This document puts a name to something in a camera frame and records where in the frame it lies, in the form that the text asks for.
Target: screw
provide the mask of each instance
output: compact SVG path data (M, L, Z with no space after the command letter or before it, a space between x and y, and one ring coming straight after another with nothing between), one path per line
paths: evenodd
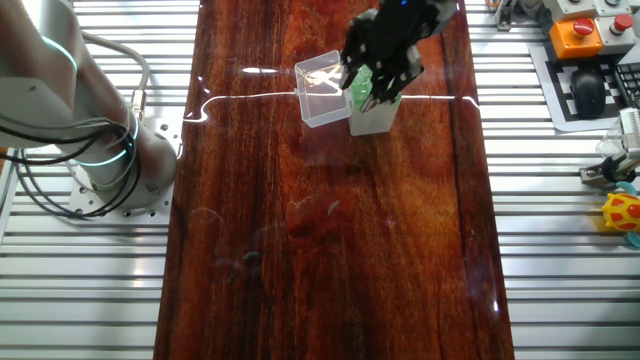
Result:
M158 188L158 185L156 185L155 183L149 181L145 184L147 186L147 190L155 196L160 196L160 189Z

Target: cable connector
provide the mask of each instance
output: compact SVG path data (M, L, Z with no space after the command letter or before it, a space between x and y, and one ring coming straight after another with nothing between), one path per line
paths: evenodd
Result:
M136 90L133 92L131 100L131 110L136 115L138 121L144 119L144 108L147 106L147 93L144 90Z

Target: computer mouse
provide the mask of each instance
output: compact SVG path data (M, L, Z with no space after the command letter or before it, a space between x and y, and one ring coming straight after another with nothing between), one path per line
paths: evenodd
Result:
M597 118L604 112L604 79L592 70L578 70L571 74L571 93L581 118Z

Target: green object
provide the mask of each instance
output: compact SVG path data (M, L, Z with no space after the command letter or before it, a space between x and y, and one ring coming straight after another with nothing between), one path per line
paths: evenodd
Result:
M350 89L351 94L353 95L353 107L354 109L360 109L364 101L369 97L371 93L371 76L373 72L369 67L363 65L360 70L358 70L358 75L353 79L353 83L351 83ZM398 93L396 97L396 101L400 101L402 99L402 94Z

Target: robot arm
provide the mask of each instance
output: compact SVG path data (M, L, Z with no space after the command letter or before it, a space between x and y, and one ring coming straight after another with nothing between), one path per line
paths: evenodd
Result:
M135 146L120 143L113 132L104 132L75 158L94 189L105 201L112 198L119 184L133 176L127 174L133 162L138 162L139 186L123 207L143 207L158 199L173 182L175 153L168 141L138 121L142 120L141 112L130 108L90 56L68 2L1 0L0 146L26 148L56 143L63 154L73 154L88 141L59 143L106 127L105 122L83 125L97 117L128 129Z
M380 0L380 4L380 11L371 9L350 21L340 55L346 72L343 90L361 66L373 72L371 94L362 112L393 102L424 71L415 44L440 33L457 9L453 0Z

